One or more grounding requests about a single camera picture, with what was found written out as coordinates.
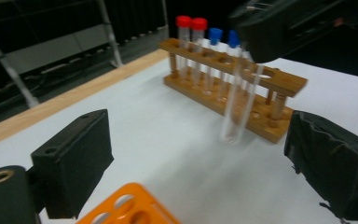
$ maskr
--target red cap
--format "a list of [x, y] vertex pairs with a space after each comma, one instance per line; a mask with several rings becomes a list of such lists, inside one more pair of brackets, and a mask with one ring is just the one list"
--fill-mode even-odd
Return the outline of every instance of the red cap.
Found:
[[193, 30], [206, 30], [207, 23], [208, 22], [203, 18], [194, 18], [191, 21], [191, 28]]
[[176, 17], [176, 25], [179, 27], [190, 27], [191, 26], [191, 18], [188, 16], [177, 16]]

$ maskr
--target clear test tube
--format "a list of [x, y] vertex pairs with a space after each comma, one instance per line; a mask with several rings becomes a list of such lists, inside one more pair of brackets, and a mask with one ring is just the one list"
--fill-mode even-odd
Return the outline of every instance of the clear test tube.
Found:
[[[223, 34], [223, 30], [221, 29], [218, 28], [209, 29], [209, 34], [208, 34], [209, 49], [213, 51], [219, 51], [219, 44], [220, 44], [220, 39], [222, 38], [222, 34]], [[210, 66], [208, 66], [206, 69], [207, 70], [204, 77], [204, 89], [202, 92], [205, 95], [211, 95], [213, 91], [213, 80], [217, 70]]]
[[[190, 27], [191, 27], [191, 18], [188, 16], [177, 16], [176, 17], [176, 26], [178, 28], [178, 39], [179, 39], [179, 48], [188, 49], [190, 43]], [[182, 81], [186, 80], [187, 77], [187, 58], [178, 56], [178, 71], [179, 76]]]
[[[227, 42], [227, 55], [238, 58], [241, 56], [241, 47], [240, 39], [238, 38], [237, 32], [235, 30], [228, 31], [228, 42]], [[227, 84], [231, 80], [231, 75], [219, 72], [219, 92], [217, 93], [217, 101], [225, 102], [227, 100]]]
[[[260, 82], [260, 75], [263, 73], [264, 65], [249, 64], [251, 59], [249, 53], [242, 50], [241, 56], [234, 68], [234, 80], [231, 84], [223, 125], [220, 133], [220, 140], [228, 144], [236, 144], [241, 139], [243, 130], [252, 111], [255, 99], [255, 89]], [[242, 90], [242, 76], [252, 77], [247, 83], [245, 91]]]
[[[192, 38], [191, 42], [193, 43], [193, 52], [201, 53], [205, 30], [207, 29], [208, 22], [203, 18], [194, 18], [191, 21], [191, 31], [192, 31]], [[197, 62], [193, 62], [192, 71], [191, 71], [191, 78], [193, 81], [193, 87], [198, 89], [200, 88], [200, 68], [201, 64]]]

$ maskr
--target white tabletop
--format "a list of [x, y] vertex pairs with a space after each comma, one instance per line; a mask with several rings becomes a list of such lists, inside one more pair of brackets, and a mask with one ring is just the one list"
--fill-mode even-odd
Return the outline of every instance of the white tabletop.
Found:
[[[309, 80], [288, 106], [358, 135], [358, 77], [283, 59], [266, 65]], [[245, 131], [235, 146], [219, 142], [222, 116], [165, 86], [169, 72], [164, 60], [1, 141], [0, 167], [30, 168], [30, 154], [55, 133], [106, 108], [115, 160], [80, 218], [121, 186], [138, 182], [182, 223], [339, 223], [283, 155], [285, 137], [271, 144]], [[45, 211], [40, 216], [42, 223], [76, 223], [49, 220]]]

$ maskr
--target metal leg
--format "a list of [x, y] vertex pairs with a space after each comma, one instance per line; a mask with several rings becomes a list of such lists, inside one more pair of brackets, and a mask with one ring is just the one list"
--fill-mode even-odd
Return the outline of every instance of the metal leg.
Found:
[[7, 61], [7, 58], [5, 54], [0, 50], [0, 63], [4, 66], [5, 70], [13, 80], [13, 82], [17, 85], [17, 87], [20, 89], [22, 95], [24, 96], [27, 105], [32, 108], [36, 105], [39, 105], [38, 100], [33, 97], [31, 92], [28, 90], [28, 88], [25, 86], [25, 84], [22, 82], [21, 77], [17, 73], [17, 71], [10, 65], [10, 63]]
[[113, 55], [115, 57], [114, 60], [112, 60], [110, 63], [115, 67], [120, 67], [123, 65], [123, 63], [121, 62], [121, 57], [118, 51], [116, 37], [115, 34], [113, 33], [112, 24], [107, 14], [106, 5], [104, 3], [104, 0], [97, 0], [97, 1], [100, 7], [101, 15], [103, 17], [103, 27], [105, 29], [109, 44], [112, 47]]

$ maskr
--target test tube rack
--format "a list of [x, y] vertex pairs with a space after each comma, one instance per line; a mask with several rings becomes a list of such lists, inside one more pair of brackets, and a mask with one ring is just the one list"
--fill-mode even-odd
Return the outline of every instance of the test tube rack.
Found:
[[[203, 48], [201, 52], [192, 52], [192, 47], [193, 45], [190, 43], [188, 49], [180, 49], [179, 40], [176, 38], [169, 38], [159, 43], [160, 49], [169, 52], [171, 67], [171, 73], [164, 78], [164, 84], [224, 116], [227, 101], [217, 100], [219, 78], [214, 78], [213, 93], [205, 95], [202, 89], [195, 89], [192, 85], [190, 67], [187, 69], [187, 78], [185, 80], [180, 78], [176, 58], [185, 57], [190, 61], [210, 66], [230, 75], [233, 75], [235, 63], [239, 61], [239, 58], [229, 56], [225, 52], [206, 48]], [[247, 63], [247, 67], [257, 66], [256, 63], [250, 61], [245, 60], [245, 63]], [[241, 78], [252, 83], [254, 76], [243, 71]], [[285, 105], [287, 97], [295, 97], [306, 84], [307, 80], [303, 77], [285, 73], [278, 68], [265, 66], [259, 86], [268, 89], [267, 96], [255, 95], [251, 115], [244, 128], [269, 140], [271, 143], [278, 143], [289, 129], [290, 119], [294, 111], [294, 109]]]

